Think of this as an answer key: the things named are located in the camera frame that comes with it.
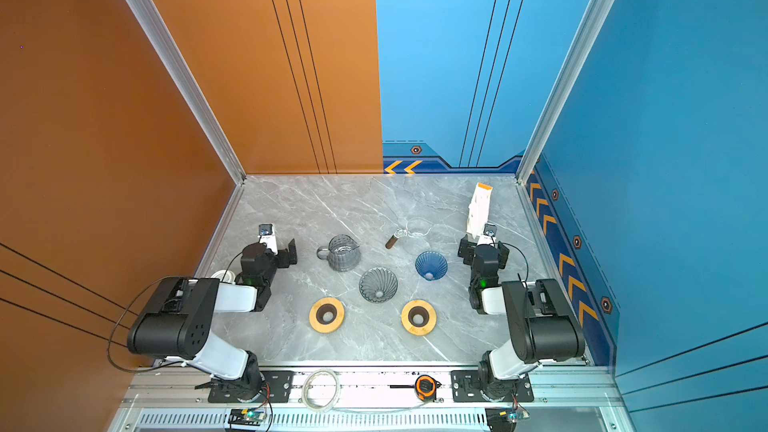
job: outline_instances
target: marble table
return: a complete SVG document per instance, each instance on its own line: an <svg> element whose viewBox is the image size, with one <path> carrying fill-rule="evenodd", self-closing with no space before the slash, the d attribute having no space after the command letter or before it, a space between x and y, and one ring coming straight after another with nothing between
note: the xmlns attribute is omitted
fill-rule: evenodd
<svg viewBox="0 0 768 432"><path fill-rule="evenodd" d="M470 308L469 266L456 255L477 182L494 187L489 221L498 226L501 240L527 256L529 280L545 278L512 176L250 176L208 275L256 242L263 223L275 225L279 248L296 239L299 263L278 269L263 312L216 314L213 332L271 364L477 362L509 339L505 316L480 315ZM387 250L387 239L414 217L432 222L430 233L401 238ZM317 247L337 234L360 244L362 260L350 272L335 272L316 257ZM426 250L446 256L444 278L428 282L416 273L414 261ZM386 303L369 303L358 291L361 275L372 267L388 268L398 277L398 292ZM239 260L230 270L240 272ZM500 275L513 280L517 274L524 276L525 265L511 250ZM312 305L323 297L338 298L346 310L342 326L330 334L315 332L308 320ZM411 335L400 320L403 306L414 299L427 301L437 312L435 330L424 337Z"/></svg>

